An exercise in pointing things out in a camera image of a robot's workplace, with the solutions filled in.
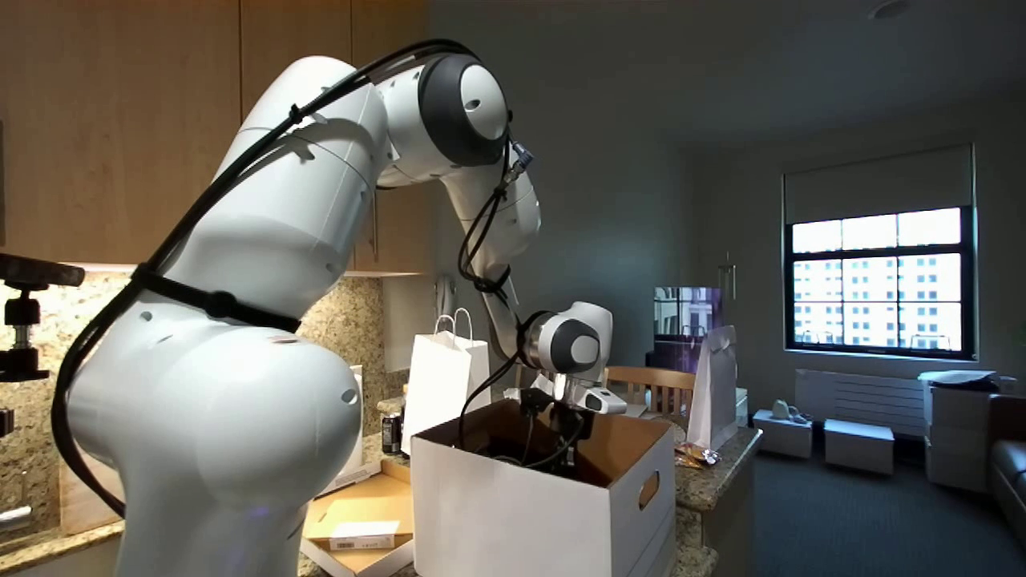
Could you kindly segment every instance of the window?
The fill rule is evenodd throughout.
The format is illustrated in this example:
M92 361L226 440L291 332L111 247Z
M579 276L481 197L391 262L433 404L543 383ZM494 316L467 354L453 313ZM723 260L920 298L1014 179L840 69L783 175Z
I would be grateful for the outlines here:
M976 354L971 207L785 227L789 349Z

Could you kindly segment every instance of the stool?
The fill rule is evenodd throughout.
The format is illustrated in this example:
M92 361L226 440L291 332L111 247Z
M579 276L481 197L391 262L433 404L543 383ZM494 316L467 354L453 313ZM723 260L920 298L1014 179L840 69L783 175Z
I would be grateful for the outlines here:
M823 419L823 463L872 476L892 476L893 430L877 424Z
M753 430L764 430L759 451L811 459L811 419L773 419L773 410L757 410Z

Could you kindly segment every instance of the sofa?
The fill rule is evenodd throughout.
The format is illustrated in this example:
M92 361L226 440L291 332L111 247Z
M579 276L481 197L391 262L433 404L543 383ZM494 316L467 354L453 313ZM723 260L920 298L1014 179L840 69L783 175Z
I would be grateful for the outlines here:
M992 397L992 498L1026 544L1026 397Z

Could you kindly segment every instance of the ceiling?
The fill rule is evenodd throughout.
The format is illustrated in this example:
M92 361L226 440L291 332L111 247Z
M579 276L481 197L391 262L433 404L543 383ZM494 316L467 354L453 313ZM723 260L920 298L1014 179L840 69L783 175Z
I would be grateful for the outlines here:
M570 103L729 146L1026 88L1026 0L437 0Z

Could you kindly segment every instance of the white paper bag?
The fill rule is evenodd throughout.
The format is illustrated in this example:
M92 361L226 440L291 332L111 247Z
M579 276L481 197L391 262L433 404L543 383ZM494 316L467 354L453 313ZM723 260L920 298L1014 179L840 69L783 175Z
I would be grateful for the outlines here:
M406 455L410 437L437 424L456 419L467 393L488 377L488 339L474 339L472 321L465 337L457 337L457 316L467 321L472 313L457 308L456 316L443 313L433 332L413 337L401 440L401 448ZM483 404L492 404L488 392L481 392L467 410Z
M717 448L737 430L734 327L712 327L698 349L687 443Z

